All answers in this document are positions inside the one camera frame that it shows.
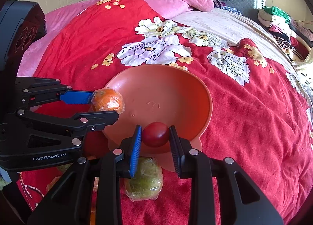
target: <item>plastic bowl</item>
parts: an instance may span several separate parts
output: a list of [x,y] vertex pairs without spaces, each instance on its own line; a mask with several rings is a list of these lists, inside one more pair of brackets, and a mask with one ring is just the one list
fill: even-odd
[[[195,75],[172,66],[144,64],[119,73],[106,87],[120,92],[125,102],[125,112],[103,131],[110,149],[132,136],[137,124],[144,129],[151,122],[163,122],[174,125],[179,137],[202,151],[200,136],[212,116],[212,98]],[[141,143],[140,155],[155,157],[163,168],[173,171],[170,151],[169,142],[158,148]]]

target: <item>floral blanket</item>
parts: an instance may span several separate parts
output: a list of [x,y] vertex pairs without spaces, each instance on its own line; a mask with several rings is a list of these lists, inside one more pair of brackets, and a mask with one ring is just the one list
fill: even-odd
[[[296,77],[265,59],[249,38],[228,43],[163,19],[143,0],[101,0],[56,36],[35,76],[95,90],[119,72],[143,63],[188,70],[208,86],[213,114],[201,137],[203,152],[215,159],[235,158],[288,222],[312,188],[313,106]],[[86,105],[55,102],[38,112],[69,117],[87,110]],[[101,132],[87,136],[86,156],[101,157],[107,151]],[[20,174],[18,185],[32,210],[61,174],[57,168]],[[191,181],[165,170],[163,176],[156,201],[132,203],[121,189],[125,223],[187,223]],[[219,208],[216,214],[220,223]]]

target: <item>white flower pattern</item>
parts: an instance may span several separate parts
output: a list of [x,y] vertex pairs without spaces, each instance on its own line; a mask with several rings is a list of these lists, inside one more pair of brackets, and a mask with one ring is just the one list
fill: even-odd
[[172,20],[165,20],[162,22],[159,17],[155,17],[154,23],[150,19],[141,20],[135,31],[142,34],[145,37],[165,37],[166,35],[171,35],[178,33],[182,27],[179,27],[177,23]]
[[213,51],[208,55],[209,62],[219,68],[224,74],[230,76],[240,85],[249,83],[249,65],[247,58],[238,57],[224,50]]
[[311,123],[311,125],[312,125],[312,127],[313,127],[313,106],[310,106],[310,107],[306,110],[306,114],[308,115],[309,122]]
[[179,57],[190,57],[191,49],[179,43],[177,35],[167,35],[163,38],[149,37],[141,42],[134,42],[122,46],[117,57],[125,66],[138,66],[146,64],[175,63]]
[[304,92],[302,91],[302,86],[301,86],[300,81],[298,81],[297,78],[294,75],[292,75],[292,73],[290,73],[286,68],[285,70],[287,71],[286,76],[288,80],[290,81],[291,86],[295,88],[297,93],[301,94],[302,97],[304,97]]
[[230,43],[220,37],[203,31],[198,31],[193,27],[183,27],[178,33],[182,33],[184,38],[188,38],[189,43],[193,43],[196,46],[209,46],[217,49],[230,48]]

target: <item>orange wrapped in plastic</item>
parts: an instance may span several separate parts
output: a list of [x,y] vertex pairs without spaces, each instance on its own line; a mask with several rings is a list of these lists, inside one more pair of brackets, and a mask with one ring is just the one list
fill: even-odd
[[103,88],[93,92],[91,109],[93,111],[117,111],[121,114],[125,111],[125,103],[119,92],[111,88]]

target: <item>bed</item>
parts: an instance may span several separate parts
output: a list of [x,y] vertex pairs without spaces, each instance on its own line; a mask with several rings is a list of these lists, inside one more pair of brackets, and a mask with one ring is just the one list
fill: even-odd
[[[213,99],[212,119],[201,137],[203,152],[215,159],[233,157],[287,224],[313,183],[313,93],[301,83],[279,45],[254,21],[263,0],[224,1],[243,16],[219,8],[190,11],[190,4],[177,7],[176,0],[159,4],[89,0],[69,5],[47,14],[48,32],[26,51],[18,75],[59,78],[74,89],[94,90],[142,63],[190,71],[204,81]],[[162,48],[162,54],[166,50],[171,55],[131,53],[143,43],[153,50],[159,40],[172,49]],[[87,109],[55,102],[38,112],[68,117]],[[88,135],[86,156],[100,157],[107,151],[102,133]],[[57,168],[20,174],[18,186],[32,210],[46,186],[61,174]],[[156,201],[131,203],[121,192],[125,223],[187,223],[191,182],[166,170],[163,176],[164,187]],[[217,197],[215,202],[220,224]]]

